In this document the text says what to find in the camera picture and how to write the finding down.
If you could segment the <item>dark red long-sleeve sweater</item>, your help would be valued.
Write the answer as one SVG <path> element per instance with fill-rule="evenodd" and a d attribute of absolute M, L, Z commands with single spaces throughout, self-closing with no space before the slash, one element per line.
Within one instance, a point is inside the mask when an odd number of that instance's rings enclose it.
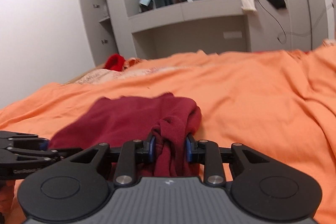
<path fill-rule="evenodd" d="M 155 137 L 155 163 L 139 171 L 141 176 L 197 176 L 199 165 L 186 158 L 186 137 L 201 124 L 197 103 L 171 93 L 155 98 L 100 98 L 78 120 L 58 131 L 49 147 L 86 149 L 106 142 L 121 147 L 134 139 Z"/>

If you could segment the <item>bright red cloth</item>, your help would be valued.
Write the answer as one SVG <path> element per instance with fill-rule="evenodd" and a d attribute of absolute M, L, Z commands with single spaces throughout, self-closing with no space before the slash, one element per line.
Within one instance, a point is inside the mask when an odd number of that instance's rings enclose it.
<path fill-rule="evenodd" d="M 104 69 L 121 72 L 123 70 L 124 63 L 125 63 L 124 57 L 122 57 L 118 53 L 115 53 L 108 58 L 108 60 L 104 65 Z"/>

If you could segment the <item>orange duvet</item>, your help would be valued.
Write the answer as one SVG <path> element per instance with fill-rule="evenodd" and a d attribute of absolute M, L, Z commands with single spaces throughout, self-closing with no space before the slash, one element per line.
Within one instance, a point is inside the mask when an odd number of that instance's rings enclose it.
<path fill-rule="evenodd" d="M 1 129 L 52 137 L 101 97 L 171 92 L 202 112 L 199 139 L 244 143 L 320 184 L 315 219 L 335 223 L 335 46 L 309 53 L 180 53 L 131 70 L 169 71 L 103 84 L 51 83 L 1 110 Z"/>

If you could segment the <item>open wardrobe door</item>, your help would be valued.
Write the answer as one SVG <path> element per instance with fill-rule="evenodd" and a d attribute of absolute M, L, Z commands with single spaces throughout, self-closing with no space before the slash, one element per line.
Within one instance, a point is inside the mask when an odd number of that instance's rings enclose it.
<path fill-rule="evenodd" d="M 118 53 L 106 0 L 79 0 L 95 65 L 105 63 L 108 57 Z"/>

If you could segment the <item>white wall socket plate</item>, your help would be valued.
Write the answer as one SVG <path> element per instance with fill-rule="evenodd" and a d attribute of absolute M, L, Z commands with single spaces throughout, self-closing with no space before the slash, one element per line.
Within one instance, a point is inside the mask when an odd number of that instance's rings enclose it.
<path fill-rule="evenodd" d="M 241 31 L 223 32 L 223 38 L 225 39 L 242 39 L 243 34 Z"/>

